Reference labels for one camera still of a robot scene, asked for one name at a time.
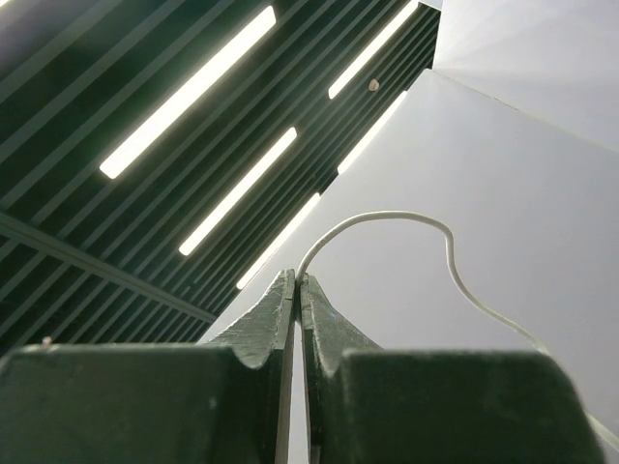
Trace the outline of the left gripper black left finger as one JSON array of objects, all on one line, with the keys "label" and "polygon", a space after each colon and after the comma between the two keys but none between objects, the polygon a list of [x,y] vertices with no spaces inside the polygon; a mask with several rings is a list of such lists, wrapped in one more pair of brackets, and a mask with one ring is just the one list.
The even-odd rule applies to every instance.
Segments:
[{"label": "left gripper black left finger", "polygon": [[285,463],[294,351],[292,270],[207,343],[230,355],[210,452],[213,463]]}]

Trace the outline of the ceiling light panels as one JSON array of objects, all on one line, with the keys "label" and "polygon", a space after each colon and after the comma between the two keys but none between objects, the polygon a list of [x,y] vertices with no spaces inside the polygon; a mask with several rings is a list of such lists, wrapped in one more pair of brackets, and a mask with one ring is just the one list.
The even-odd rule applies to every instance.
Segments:
[{"label": "ceiling light panels", "polygon": [[10,1],[1,347],[195,342],[432,65],[402,1]]}]

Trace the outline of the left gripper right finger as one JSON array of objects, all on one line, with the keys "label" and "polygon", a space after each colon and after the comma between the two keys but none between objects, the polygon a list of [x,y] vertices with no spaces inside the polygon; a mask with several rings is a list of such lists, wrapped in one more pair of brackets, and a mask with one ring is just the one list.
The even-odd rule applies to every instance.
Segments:
[{"label": "left gripper right finger", "polygon": [[306,414],[311,463],[334,463],[346,432],[345,400],[339,366],[344,352],[378,350],[331,305],[317,279],[304,275],[299,284],[299,322],[302,329]]}]

